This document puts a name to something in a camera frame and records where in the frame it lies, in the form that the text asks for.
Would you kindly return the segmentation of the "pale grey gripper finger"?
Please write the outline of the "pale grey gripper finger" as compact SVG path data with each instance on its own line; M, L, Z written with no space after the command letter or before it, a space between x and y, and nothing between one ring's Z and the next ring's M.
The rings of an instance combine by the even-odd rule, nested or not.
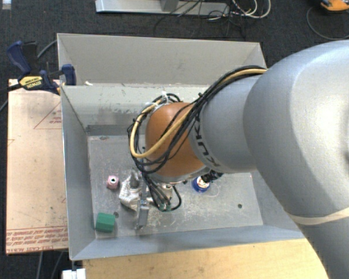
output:
M140 186L140 172L132 169L129 180L130 188L138 188Z
M149 203L146 199L139 199L137 204L136 230L140 230L147 225L149 214Z

